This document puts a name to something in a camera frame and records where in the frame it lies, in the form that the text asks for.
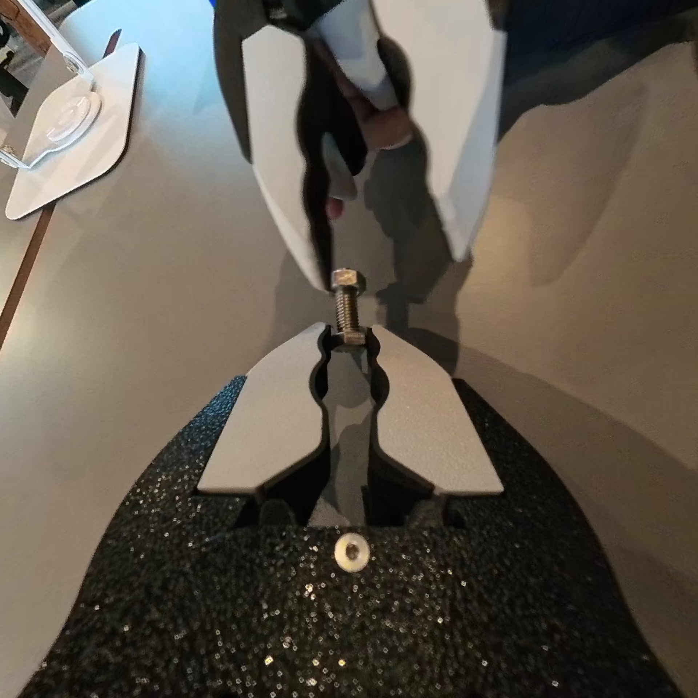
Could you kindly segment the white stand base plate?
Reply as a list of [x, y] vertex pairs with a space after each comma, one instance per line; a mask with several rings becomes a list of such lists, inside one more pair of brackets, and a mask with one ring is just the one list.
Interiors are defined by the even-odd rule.
[[[94, 90], [102, 100], [98, 117], [64, 151], [49, 154], [31, 170], [15, 169], [17, 174], [5, 205], [9, 220], [38, 211], [101, 178], [116, 166], [127, 147], [141, 54], [138, 44], [129, 43], [92, 65]], [[57, 89], [67, 92], [66, 83]], [[36, 116], [27, 143], [39, 137], [35, 120]], [[27, 152], [27, 143], [19, 156]]]

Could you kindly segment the steel hex bolt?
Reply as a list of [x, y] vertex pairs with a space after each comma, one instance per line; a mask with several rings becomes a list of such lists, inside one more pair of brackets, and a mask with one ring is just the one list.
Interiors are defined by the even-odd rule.
[[364, 276], [354, 269], [336, 269], [330, 277], [330, 288], [335, 299], [338, 332], [359, 334], [362, 328], [359, 321], [358, 299], [366, 290]]

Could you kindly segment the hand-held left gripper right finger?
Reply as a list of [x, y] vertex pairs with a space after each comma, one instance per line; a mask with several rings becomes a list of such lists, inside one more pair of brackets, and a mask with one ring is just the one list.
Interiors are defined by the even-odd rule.
[[451, 376], [419, 348], [371, 327], [378, 456], [437, 496], [497, 496], [504, 486]]

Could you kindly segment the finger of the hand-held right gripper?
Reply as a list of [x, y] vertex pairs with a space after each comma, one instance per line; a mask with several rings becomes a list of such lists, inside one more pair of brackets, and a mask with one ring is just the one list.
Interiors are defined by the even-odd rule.
[[407, 59], [408, 111], [424, 141], [426, 187], [450, 256], [460, 262], [492, 185], [505, 33], [487, 1], [375, 1], [373, 11]]
[[329, 272], [311, 233], [304, 195], [300, 107], [308, 69], [303, 40], [267, 24], [241, 44], [252, 168], [274, 223], [307, 281], [327, 291]]

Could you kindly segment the blue plastic bin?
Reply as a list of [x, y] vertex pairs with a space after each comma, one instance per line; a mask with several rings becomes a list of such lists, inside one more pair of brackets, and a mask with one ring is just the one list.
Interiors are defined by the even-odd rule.
[[498, 141], [524, 113], [589, 92], [665, 46], [697, 60], [696, 1], [489, 1], [508, 35]]

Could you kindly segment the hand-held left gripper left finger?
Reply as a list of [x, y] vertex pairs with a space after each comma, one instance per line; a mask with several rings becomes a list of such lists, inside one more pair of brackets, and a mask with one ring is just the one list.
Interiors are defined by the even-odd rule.
[[317, 322], [247, 373], [206, 463], [199, 493], [261, 495], [323, 450], [325, 408], [316, 387], [331, 327]]

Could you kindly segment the clear acrylic stand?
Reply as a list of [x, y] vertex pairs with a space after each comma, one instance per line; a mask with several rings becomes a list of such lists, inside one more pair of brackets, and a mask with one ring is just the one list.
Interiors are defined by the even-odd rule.
[[61, 53], [65, 66], [75, 75], [65, 84], [67, 92], [57, 89], [41, 105], [34, 122], [39, 126], [39, 137], [27, 143], [24, 156], [17, 155], [8, 145], [1, 146], [3, 163], [17, 170], [31, 170], [49, 154], [64, 151], [77, 142], [98, 117], [102, 100], [94, 90], [92, 69], [47, 14], [34, 1], [19, 1], [19, 5]]

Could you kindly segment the person's right hand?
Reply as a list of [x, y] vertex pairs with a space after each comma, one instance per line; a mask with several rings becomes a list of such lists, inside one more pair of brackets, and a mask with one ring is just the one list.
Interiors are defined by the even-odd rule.
[[397, 149], [414, 138], [412, 122], [400, 105], [376, 109], [361, 93], [343, 97], [334, 133], [326, 134], [322, 152], [329, 175], [325, 212], [336, 221], [345, 203], [357, 196], [355, 178], [363, 170], [370, 152]]

